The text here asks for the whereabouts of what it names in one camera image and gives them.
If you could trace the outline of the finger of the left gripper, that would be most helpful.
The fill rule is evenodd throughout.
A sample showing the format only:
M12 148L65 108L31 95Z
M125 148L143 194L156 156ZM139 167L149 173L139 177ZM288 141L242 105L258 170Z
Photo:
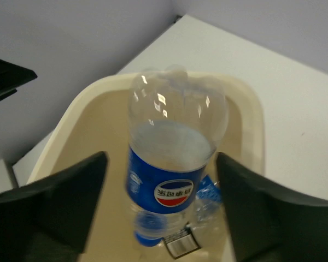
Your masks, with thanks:
M36 79L33 70L0 59L0 101L17 92L17 88Z

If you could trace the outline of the blue label plastic bottle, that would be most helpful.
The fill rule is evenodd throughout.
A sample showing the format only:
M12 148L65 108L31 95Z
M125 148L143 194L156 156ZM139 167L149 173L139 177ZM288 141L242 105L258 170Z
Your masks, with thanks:
M201 247L211 247L226 236L220 188L206 175L199 184L190 225Z

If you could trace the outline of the black cap pepsi bottle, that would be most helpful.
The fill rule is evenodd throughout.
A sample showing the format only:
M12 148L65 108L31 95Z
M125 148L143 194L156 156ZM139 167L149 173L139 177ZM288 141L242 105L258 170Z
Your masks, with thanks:
M187 223L176 233L164 237L163 242L169 255L174 260L201 249L193 234L190 223Z

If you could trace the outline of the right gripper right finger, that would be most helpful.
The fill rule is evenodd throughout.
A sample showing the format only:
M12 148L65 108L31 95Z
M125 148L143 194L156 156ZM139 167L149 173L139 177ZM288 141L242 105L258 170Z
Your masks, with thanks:
M237 261L328 261L328 200L277 184L222 152L216 168Z

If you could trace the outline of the blue cap bottle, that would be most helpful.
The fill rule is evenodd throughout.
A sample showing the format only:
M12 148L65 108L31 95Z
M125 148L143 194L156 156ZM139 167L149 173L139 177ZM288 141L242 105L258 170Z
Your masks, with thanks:
M204 170L227 130L223 82L183 68L135 76L128 97L126 212L134 236L157 245L188 222Z

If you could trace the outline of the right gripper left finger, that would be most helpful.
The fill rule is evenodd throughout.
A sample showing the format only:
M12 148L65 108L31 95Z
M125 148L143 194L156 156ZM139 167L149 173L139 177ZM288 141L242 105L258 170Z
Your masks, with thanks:
M0 194L0 261L77 261L106 178L107 154Z

